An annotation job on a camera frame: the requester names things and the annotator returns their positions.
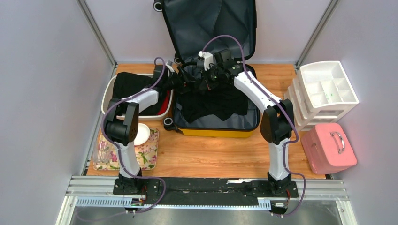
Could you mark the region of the black garment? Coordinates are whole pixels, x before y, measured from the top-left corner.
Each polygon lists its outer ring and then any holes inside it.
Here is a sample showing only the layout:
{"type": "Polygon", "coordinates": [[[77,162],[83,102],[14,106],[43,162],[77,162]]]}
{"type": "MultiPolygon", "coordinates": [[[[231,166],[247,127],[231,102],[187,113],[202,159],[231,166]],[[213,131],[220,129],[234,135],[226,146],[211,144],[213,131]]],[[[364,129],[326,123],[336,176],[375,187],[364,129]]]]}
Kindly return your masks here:
{"type": "Polygon", "coordinates": [[[248,113],[248,97],[229,83],[200,78],[184,82],[175,90],[180,94],[182,115],[189,123],[208,115],[225,121],[233,114],[248,113]]]}
{"type": "MultiPolygon", "coordinates": [[[[114,98],[125,98],[132,96],[140,92],[143,88],[148,88],[155,83],[156,79],[146,75],[138,75],[134,73],[128,72],[120,72],[117,74],[114,88],[113,88],[113,95],[114,98]]],[[[144,116],[151,116],[157,115],[161,104],[165,100],[166,96],[168,96],[170,91],[160,91],[158,102],[145,110],[141,111],[139,115],[144,116]]]]}

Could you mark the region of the red garment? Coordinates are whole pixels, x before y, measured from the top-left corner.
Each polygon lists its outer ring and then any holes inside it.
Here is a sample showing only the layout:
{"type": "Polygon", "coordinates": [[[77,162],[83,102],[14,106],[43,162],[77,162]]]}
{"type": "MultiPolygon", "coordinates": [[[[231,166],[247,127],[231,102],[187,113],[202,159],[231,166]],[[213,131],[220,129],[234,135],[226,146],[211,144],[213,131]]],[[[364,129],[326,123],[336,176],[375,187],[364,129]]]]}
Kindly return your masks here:
{"type": "Polygon", "coordinates": [[[163,113],[165,113],[167,111],[169,101],[170,101],[170,97],[166,96],[165,100],[161,104],[159,111],[157,112],[157,115],[162,115],[163,113]]]}

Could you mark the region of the yellow cartoon hard-shell suitcase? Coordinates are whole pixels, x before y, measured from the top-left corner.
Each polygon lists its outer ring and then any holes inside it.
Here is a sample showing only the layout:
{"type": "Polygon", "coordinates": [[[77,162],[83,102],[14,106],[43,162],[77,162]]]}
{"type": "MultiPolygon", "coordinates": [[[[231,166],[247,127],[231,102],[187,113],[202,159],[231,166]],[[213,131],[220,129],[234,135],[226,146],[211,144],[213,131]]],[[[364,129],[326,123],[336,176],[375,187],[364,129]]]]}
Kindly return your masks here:
{"type": "MultiPolygon", "coordinates": [[[[198,53],[229,50],[235,61],[248,60],[256,46],[256,2],[253,0],[156,0],[175,50],[174,60],[200,79],[198,53]]],[[[247,138],[260,123],[260,111],[248,98],[247,115],[233,114],[222,121],[215,115],[187,122],[175,92],[172,129],[183,135],[247,138]]]]}

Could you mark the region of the white rectangular basin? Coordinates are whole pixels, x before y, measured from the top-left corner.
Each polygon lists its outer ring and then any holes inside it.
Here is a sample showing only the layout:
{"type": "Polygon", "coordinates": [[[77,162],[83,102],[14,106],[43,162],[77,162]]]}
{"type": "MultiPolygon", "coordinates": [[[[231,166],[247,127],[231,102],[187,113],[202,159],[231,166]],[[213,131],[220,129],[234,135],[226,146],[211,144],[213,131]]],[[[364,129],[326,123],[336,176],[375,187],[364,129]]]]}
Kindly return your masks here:
{"type": "MultiPolygon", "coordinates": [[[[110,81],[108,82],[107,87],[105,89],[105,92],[104,92],[104,95],[103,95],[103,98],[102,98],[102,102],[101,102],[101,112],[102,112],[102,114],[106,113],[109,101],[112,98],[113,88],[114,88],[114,83],[115,83],[116,77],[117,77],[117,75],[114,75],[110,79],[110,81]]],[[[169,110],[171,108],[171,105],[172,105],[173,96],[174,96],[174,91],[171,90],[169,95],[168,95],[167,107],[166,107],[165,110],[163,110],[163,113],[161,113],[160,115],[151,115],[151,116],[139,115],[139,119],[143,120],[143,121],[154,121],[154,120],[163,120],[164,118],[166,118],[166,116],[167,116],[167,114],[168,114],[168,112],[169,112],[169,110]]]]}

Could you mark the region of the pink jewelry box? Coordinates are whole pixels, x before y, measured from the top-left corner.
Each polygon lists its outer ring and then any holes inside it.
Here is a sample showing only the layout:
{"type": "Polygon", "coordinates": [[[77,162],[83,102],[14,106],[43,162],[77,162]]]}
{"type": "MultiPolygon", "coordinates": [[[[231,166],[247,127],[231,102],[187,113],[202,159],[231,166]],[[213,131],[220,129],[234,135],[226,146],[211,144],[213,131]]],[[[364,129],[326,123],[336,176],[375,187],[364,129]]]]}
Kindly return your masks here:
{"type": "Polygon", "coordinates": [[[347,136],[337,123],[320,123],[301,137],[311,170],[318,175],[338,173],[357,164],[347,136]]]}

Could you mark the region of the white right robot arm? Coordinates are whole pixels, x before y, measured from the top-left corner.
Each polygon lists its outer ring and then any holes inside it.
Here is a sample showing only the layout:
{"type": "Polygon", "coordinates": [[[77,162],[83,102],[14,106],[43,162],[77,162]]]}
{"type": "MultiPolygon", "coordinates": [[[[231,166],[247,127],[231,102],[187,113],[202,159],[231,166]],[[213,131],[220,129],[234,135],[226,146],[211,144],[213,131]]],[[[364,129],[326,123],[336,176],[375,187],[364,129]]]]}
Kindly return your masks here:
{"type": "Polygon", "coordinates": [[[268,191],[280,196],[291,183],[291,174],[286,170],[286,144],[294,129],[292,102],[281,100],[267,90],[250,67],[232,59],[229,50],[215,54],[200,51],[197,65],[202,77],[201,89],[211,91],[222,84],[234,86],[261,112],[260,133],[268,142],[270,153],[268,191]]]}

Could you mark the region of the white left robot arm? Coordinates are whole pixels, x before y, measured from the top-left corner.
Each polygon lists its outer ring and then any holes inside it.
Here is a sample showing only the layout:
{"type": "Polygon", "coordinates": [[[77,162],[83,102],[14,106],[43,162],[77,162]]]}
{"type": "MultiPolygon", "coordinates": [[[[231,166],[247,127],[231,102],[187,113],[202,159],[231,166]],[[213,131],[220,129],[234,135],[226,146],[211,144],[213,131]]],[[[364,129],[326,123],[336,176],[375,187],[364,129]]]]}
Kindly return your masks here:
{"type": "Polygon", "coordinates": [[[137,161],[135,138],[138,135],[139,113],[158,103],[162,90],[177,90],[188,83],[182,66],[174,71],[166,64],[157,65],[154,81],[137,93],[123,98],[112,98],[101,123],[104,137],[117,149],[120,171],[113,194],[136,195],[143,190],[145,180],[137,161]]]}

